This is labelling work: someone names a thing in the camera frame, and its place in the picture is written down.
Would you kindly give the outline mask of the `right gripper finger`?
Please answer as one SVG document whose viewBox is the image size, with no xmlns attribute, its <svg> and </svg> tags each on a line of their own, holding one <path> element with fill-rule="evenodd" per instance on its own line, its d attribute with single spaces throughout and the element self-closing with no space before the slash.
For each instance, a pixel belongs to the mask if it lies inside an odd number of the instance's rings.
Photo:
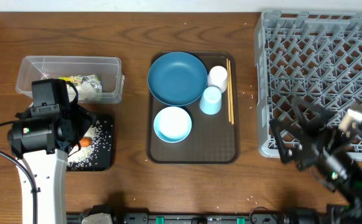
<svg viewBox="0 0 362 224">
<path fill-rule="evenodd" d="M 272 134 L 274 136 L 274 139 L 276 141 L 276 145 L 279 151 L 279 156 L 281 159 L 281 162 L 283 164 L 286 164 L 294 159 L 294 152 L 295 147 L 287 148 L 286 144 L 283 140 L 283 137 L 281 136 L 282 131 L 291 131 L 292 128 L 290 125 L 286 124 L 283 121 L 279 121 L 278 119 L 272 119 L 269 122 Z"/>
<path fill-rule="evenodd" d="M 292 99 L 292 109 L 303 128 L 323 128 L 335 116 L 335 112 L 311 104 L 298 96 Z"/>
</svg>

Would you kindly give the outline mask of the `orange carrot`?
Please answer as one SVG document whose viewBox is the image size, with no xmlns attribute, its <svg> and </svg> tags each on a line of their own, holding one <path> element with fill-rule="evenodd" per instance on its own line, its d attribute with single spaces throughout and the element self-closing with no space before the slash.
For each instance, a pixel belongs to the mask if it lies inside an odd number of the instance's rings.
<svg viewBox="0 0 362 224">
<path fill-rule="evenodd" d="M 80 147 L 88 147 L 92 144 L 92 139 L 89 138 L 89 137 L 83 137 L 79 143 L 78 143 L 78 146 Z"/>
</svg>

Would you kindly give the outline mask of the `white tissue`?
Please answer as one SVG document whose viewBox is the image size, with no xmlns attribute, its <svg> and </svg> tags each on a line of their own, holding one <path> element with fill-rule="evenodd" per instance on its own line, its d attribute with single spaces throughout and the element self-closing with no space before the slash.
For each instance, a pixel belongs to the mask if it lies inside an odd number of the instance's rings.
<svg viewBox="0 0 362 224">
<path fill-rule="evenodd" d="M 97 97 L 101 96 L 101 89 L 99 85 L 94 83 L 84 82 L 76 87 L 78 92 L 78 100 L 95 100 Z"/>
</svg>

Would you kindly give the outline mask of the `green snack wrapper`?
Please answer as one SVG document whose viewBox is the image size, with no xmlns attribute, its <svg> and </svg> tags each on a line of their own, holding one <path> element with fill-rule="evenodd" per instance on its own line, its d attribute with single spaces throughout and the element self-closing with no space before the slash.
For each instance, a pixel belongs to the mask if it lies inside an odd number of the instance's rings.
<svg viewBox="0 0 362 224">
<path fill-rule="evenodd" d="M 88 83 L 94 83 L 95 85 L 99 85 L 102 93 L 102 84 L 101 81 L 98 79 L 97 75 L 77 75 L 77 76 L 70 76 L 70 77 L 59 77 L 59 79 L 65 80 L 66 82 L 71 82 L 73 86 L 76 88 L 78 85 L 84 82 Z M 87 102 L 87 101 L 98 101 L 101 98 L 101 96 L 97 97 L 95 100 L 86 100 L 86 101 L 79 101 L 81 102 Z"/>
</svg>

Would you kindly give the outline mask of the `light blue cup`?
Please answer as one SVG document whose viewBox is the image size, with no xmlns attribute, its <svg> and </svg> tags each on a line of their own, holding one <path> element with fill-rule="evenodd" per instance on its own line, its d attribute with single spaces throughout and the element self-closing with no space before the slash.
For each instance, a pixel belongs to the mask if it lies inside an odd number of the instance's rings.
<svg viewBox="0 0 362 224">
<path fill-rule="evenodd" d="M 199 102 L 202 112 L 208 115 L 217 114 L 221 110 L 221 91 L 216 86 L 209 86 L 203 92 Z"/>
</svg>

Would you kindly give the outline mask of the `pink cup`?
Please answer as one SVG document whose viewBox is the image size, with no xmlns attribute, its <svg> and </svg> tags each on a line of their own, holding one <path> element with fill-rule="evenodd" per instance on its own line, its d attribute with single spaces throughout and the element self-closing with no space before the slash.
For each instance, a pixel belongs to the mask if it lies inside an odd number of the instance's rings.
<svg viewBox="0 0 362 224">
<path fill-rule="evenodd" d="M 208 86 L 216 86 L 221 93 L 226 91 L 228 82 L 228 72 L 221 65 L 211 68 L 208 74 Z"/>
</svg>

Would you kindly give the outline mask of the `light blue small bowl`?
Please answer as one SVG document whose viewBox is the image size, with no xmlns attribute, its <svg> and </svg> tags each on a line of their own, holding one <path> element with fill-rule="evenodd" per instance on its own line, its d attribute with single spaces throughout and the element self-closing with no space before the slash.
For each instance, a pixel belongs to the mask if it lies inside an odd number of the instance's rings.
<svg viewBox="0 0 362 224">
<path fill-rule="evenodd" d="M 192 119 L 182 108 L 166 107 L 158 112 L 154 118 L 154 132 L 156 136 L 167 143 L 183 141 L 192 130 Z"/>
</svg>

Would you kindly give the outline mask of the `dark blue bowl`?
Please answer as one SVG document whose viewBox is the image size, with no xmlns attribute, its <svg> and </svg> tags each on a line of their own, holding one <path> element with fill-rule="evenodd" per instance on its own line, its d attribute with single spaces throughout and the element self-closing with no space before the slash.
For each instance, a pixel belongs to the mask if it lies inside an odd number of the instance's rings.
<svg viewBox="0 0 362 224">
<path fill-rule="evenodd" d="M 170 52 L 153 62 L 147 83 L 151 94 L 161 103 L 185 106 L 201 97 L 208 84 L 208 72 L 198 57 Z"/>
</svg>

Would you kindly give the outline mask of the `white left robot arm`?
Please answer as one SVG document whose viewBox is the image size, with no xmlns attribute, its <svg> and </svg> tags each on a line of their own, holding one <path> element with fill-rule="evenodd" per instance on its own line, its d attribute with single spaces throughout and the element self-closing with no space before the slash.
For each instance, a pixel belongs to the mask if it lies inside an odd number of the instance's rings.
<svg viewBox="0 0 362 224">
<path fill-rule="evenodd" d="M 82 106 L 31 106 L 16 114 L 8 132 L 22 190 L 23 223 L 65 223 L 65 173 L 69 152 L 96 115 Z"/>
</svg>

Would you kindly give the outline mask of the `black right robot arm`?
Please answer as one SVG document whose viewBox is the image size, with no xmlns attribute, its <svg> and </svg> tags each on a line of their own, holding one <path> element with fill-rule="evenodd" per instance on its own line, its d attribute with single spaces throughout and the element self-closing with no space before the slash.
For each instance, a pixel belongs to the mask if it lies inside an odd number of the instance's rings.
<svg viewBox="0 0 362 224">
<path fill-rule="evenodd" d="M 362 138 L 362 105 L 352 104 L 335 128 L 327 126 L 334 112 L 321 106 L 295 97 L 292 109 L 299 128 L 278 119 L 269 122 L 281 162 L 294 161 L 300 171 L 316 167 L 319 181 L 328 190 L 341 193 L 349 204 L 327 205 L 323 215 L 314 209 L 295 208 L 279 215 L 277 222 L 362 223 L 362 169 L 346 151 L 350 142 Z"/>
</svg>

